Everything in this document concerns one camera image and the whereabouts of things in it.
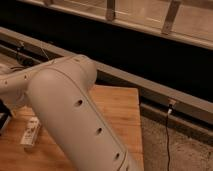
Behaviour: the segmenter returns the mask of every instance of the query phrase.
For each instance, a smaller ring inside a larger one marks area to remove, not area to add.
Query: metal rail
[[[0,40],[14,46],[24,44],[25,50],[42,55],[41,45],[51,57],[74,56],[75,53],[58,48],[51,44],[30,38],[17,32],[0,27]],[[4,52],[11,55],[12,51],[4,48]],[[139,89],[140,95],[168,106],[171,99],[178,103],[175,110],[191,117],[213,124],[213,103],[192,95],[174,90],[164,85],[130,74],[120,69],[95,61],[98,68],[98,78],[116,85],[134,86]]]

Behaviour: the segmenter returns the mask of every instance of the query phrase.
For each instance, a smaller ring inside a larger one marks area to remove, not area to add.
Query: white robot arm
[[[0,75],[0,98],[10,109],[30,105],[78,170],[140,171],[89,97],[96,74],[85,56],[58,58]]]

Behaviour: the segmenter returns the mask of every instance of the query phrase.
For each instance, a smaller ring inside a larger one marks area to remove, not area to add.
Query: black wall
[[[15,0],[0,26],[213,102],[213,51]]]

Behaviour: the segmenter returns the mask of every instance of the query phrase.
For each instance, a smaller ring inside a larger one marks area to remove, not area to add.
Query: black cable
[[[169,148],[169,130],[168,130],[168,122],[169,122],[169,111],[167,113],[167,116],[166,116],[166,136],[167,136],[167,142],[166,142],[166,148],[167,148],[167,155],[168,155],[168,162],[167,162],[167,171],[170,171],[170,148]]]

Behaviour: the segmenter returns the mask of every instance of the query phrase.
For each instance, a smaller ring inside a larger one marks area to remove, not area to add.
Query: wooden table
[[[90,94],[118,136],[143,168],[141,122],[138,92],[133,88],[94,86]],[[47,131],[42,128],[34,148],[19,144],[32,110],[23,107],[0,137],[0,171],[72,171],[73,164],[64,156]]]

